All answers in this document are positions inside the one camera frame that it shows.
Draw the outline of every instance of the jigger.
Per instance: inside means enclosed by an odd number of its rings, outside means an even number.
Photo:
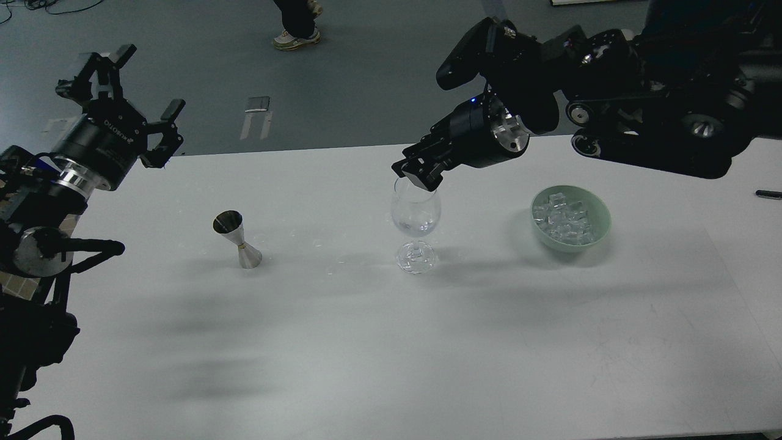
[[[221,212],[212,222],[214,232],[224,236],[239,248],[239,264],[244,269],[252,269],[260,264],[264,257],[255,247],[244,241],[242,215],[237,211]]]

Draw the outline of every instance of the person's leg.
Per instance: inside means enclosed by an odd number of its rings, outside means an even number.
[[[282,13],[282,26],[296,38],[309,38],[315,32],[315,19],[307,0],[274,0]]]

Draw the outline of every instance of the robotic arm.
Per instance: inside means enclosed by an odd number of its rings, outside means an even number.
[[[61,427],[63,438],[73,437],[62,416],[10,434],[15,411],[29,404],[18,393],[34,386],[40,367],[61,362],[79,333],[76,318],[66,312],[71,274],[124,252],[117,241],[71,238],[64,225],[75,225],[94,189],[117,189],[137,159],[147,168],[162,168],[183,142],[174,120],[185,101],[171,101],[160,121],[149,123],[124,98],[120,68],[135,50],[125,45],[109,56],[81,54],[76,74],[56,87],[58,95],[82,107],[73,128],[50,153],[33,155],[11,146],[0,155],[0,280],[37,280],[29,301],[0,285],[0,438],[30,438],[52,425]],[[162,139],[148,150],[147,137],[155,134]],[[74,264],[78,251],[98,253]]]
[[[650,0],[641,35],[575,26],[544,43],[486,18],[436,75],[448,90],[480,74],[486,89],[392,169],[433,191],[459,164],[519,157],[558,126],[562,91],[577,153],[717,179],[753,138],[782,138],[781,17],[776,0]]]

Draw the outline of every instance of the ice cube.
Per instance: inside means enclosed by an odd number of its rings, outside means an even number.
[[[566,211],[568,220],[580,220],[587,217],[587,209],[581,200],[568,203]]]
[[[562,234],[558,233],[556,229],[548,229],[548,236],[556,241],[560,241],[562,239]]]
[[[554,227],[554,230],[557,231],[560,235],[565,235],[567,233],[573,232],[572,227],[568,223],[559,223]]]
[[[562,234],[562,238],[559,240],[565,244],[581,244],[581,234],[577,232],[569,232]]]
[[[577,233],[584,233],[590,226],[589,221],[585,218],[581,218],[580,220],[568,220],[566,224],[570,226],[572,231]]]
[[[567,220],[565,217],[565,212],[561,209],[554,209],[548,215],[549,225],[560,225],[565,222],[565,220]]]
[[[548,203],[551,204],[551,207],[553,209],[563,208],[567,206],[567,200],[565,198],[565,194],[563,193],[556,193],[556,194],[549,195]]]
[[[533,207],[533,218],[538,225],[548,220],[548,209],[545,206]]]
[[[594,241],[595,241],[594,234],[592,233],[592,231],[587,231],[587,232],[581,234],[581,236],[579,238],[579,241],[580,241],[579,244],[594,243]]]

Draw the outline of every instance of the green bowl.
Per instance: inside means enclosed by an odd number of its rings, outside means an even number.
[[[592,225],[592,233],[595,240],[589,244],[568,244],[561,241],[554,240],[545,231],[543,231],[535,222],[533,217],[533,207],[540,206],[548,202],[548,197],[551,194],[563,193],[569,200],[581,200],[586,208],[587,217]],[[576,253],[581,252],[595,244],[600,243],[605,236],[608,235],[608,231],[611,229],[611,213],[608,212],[608,207],[605,206],[603,200],[600,197],[595,196],[589,191],[579,188],[578,186],[558,185],[546,188],[540,191],[531,205],[529,205],[529,220],[533,225],[533,233],[535,236],[543,242],[546,246],[560,252]]]

